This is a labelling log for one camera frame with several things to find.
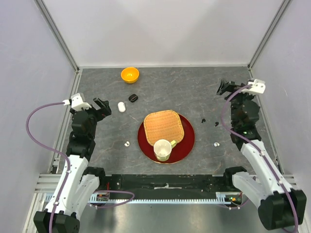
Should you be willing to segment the white earbud charging case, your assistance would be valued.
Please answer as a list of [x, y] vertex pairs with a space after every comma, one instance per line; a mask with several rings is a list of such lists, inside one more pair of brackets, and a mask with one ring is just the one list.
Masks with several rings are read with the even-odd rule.
[[125, 103], [124, 102], [122, 102], [122, 101], [119, 102], [117, 106], [118, 106], [118, 111], [119, 112], [124, 113], [126, 111], [126, 107], [125, 107]]

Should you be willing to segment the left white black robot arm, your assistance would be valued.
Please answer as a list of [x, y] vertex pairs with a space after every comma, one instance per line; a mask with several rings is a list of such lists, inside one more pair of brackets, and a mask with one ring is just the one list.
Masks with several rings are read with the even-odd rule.
[[77, 233], [80, 218], [93, 192], [105, 189], [107, 180], [103, 168], [89, 167], [95, 148], [97, 123], [111, 115], [109, 102], [93, 100], [98, 109], [79, 94], [64, 101], [70, 105], [71, 132], [65, 166], [57, 187], [43, 211], [37, 211], [34, 224], [39, 233]]

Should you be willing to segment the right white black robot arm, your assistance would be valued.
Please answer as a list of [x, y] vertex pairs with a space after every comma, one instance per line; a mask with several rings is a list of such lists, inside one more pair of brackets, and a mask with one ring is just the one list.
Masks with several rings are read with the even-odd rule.
[[258, 178], [254, 180], [243, 167], [232, 167], [226, 169], [228, 176], [222, 183], [226, 190], [237, 188], [248, 197], [256, 206], [265, 229], [288, 232], [292, 227], [296, 233], [303, 223], [307, 197], [301, 189], [294, 189], [281, 174], [257, 131], [260, 107], [253, 99], [264, 93], [265, 88], [265, 82], [258, 79], [240, 85], [221, 80], [217, 95], [229, 93], [221, 116], [230, 107], [231, 126], [226, 126], [223, 119], [221, 124], [230, 132], [232, 142], [251, 164]]

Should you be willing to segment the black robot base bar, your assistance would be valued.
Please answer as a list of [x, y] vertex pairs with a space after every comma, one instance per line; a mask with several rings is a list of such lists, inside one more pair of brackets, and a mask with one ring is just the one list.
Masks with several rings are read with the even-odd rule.
[[109, 188], [133, 191], [134, 189], [154, 190], [158, 188], [181, 188], [186, 190], [204, 190], [208, 192], [238, 191], [227, 181], [225, 176], [213, 175], [138, 175], [112, 174], [106, 175], [105, 181]]

